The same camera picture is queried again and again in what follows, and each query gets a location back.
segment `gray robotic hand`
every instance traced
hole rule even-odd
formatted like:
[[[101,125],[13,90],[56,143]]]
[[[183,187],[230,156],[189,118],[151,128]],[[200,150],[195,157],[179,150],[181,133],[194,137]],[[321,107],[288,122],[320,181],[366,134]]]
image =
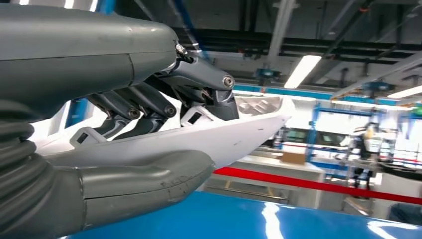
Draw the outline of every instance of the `gray robotic hand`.
[[[115,166],[54,167],[27,140],[29,123],[49,119],[78,97],[108,113],[97,129],[105,137],[144,112],[135,130],[117,140],[156,132],[176,113],[159,91],[185,109],[203,104],[224,120],[238,118],[233,78],[187,56],[169,27],[0,4],[0,32],[0,238],[54,238],[158,210],[184,199],[214,171],[198,151],[142,166],[117,158]]]

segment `fluorescent ceiling light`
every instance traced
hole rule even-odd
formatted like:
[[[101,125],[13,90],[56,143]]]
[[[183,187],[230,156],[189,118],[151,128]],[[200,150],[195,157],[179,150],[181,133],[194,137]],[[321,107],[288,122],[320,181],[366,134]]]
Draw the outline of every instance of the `fluorescent ceiling light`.
[[[64,8],[66,9],[72,9],[74,4],[74,0],[66,0]]]
[[[304,56],[302,57],[295,70],[284,84],[285,88],[296,88],[315,65],[321,60],[320,56]]]
[[[97,9],[98,0],[93,0],[91,2],[90,11],[95,11]]]
[[[406,97],[406,96],[411,96],[417,93],[422,92],[422,86],[416,86],[404,91],[399,91],[399,92],[395,92],[391,95],[389,95],[388,97],[390,98],[402,98],[402,97]]]
[[[29,5],[29,0],[20,0],[19,5]]]
[[[412,107],[403,107],[403,106],[389,106],[389,105],[378,105],[365,102],[353,102],[353,101],[332,101],[336,104],[348,105],[348,106],[359,106],[359,107],[376,107],[379,109],[385,110],[398,110],[398,111],[411,111]]]
[[[293,100],[299,100],[299,101],[314,101],[315,98],[312,97],[304,97],[304,96],[288,96],[292,98]]]

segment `red barrier rope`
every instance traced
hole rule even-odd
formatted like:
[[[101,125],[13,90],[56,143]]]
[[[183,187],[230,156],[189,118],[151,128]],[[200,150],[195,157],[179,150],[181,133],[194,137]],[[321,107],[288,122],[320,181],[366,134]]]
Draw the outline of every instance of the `red barrier rope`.
[[[301,188],[310,188],[310,189],[317,189],[317,190],[323,190],[323,191],[329,191],[329,192],[335,192],[335,193],[343,193],[343,194],[349,194],[349,195],[360,196],[360,197],[365,197],[365,198],[379,198],[379,199],[385,199],[385,200],[391,200],[391,201],[397,201],[397,202],[414,203],[414,204],[422,205],[422,198],[402,196],[402,195],[391,194],[391,193],[375,192],[375,191],[357,189],[357,188],[349,188],[349,187],[344,187],[340,185],[320,183],[320,182],[278,176],[278,175],[267,174],[267,173],[253,172],[253,171],[238,169],[238,168],[225,167],[225,168],[216,170],[214,174],[236,177],[236,178],[251,179],[251,180],[257,180],[257,181],[268,182],[268,183],[297,186]]]

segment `blue table surface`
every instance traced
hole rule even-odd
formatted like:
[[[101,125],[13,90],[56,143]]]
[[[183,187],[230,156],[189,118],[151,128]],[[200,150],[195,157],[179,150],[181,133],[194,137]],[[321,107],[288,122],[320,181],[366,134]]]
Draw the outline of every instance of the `blue table surface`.
[[[422,227],[194,192],[174,206],[67,239],[422,239]]]

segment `blue shelving rack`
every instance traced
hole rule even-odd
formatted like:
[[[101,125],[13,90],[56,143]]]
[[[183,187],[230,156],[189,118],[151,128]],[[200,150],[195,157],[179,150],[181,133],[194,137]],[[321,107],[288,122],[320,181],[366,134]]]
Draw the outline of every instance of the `blue shelving rack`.
[[[306,147],[306,162],[310,162],[312,158],[312,152],[314,150],[315,138],[317,136],[317,132],[315,129],[315,125],[318,121],[319,114],[321,112],[329,112],[329,113],[338,113],[338,114],[347,114],[347,115],[355,115],[355,116],[368,116],[371,120],[373,117],[378,117],[378,122],[383,117],[383,112],[378,111],[374,112],[367,112],[367,111],[351,111],[351,110],[344,110],[344,109],[334,109],[334,108],[326,108],[322,107],[321,103],[316,103],[313,111],[312,111],[312,120],[309,122],[309,126],[311,127],[308,134],[307,139],[307,147]]]
[[[410,132],[412,131],[412,127],[416,120],[422,120],[421,115],[416,115],[413,112],[408,112],[399,116],[397,128],[402,128],[401,124],[407,121],[408,123],[408,130],[406,132],[406,139],[409,139]]]

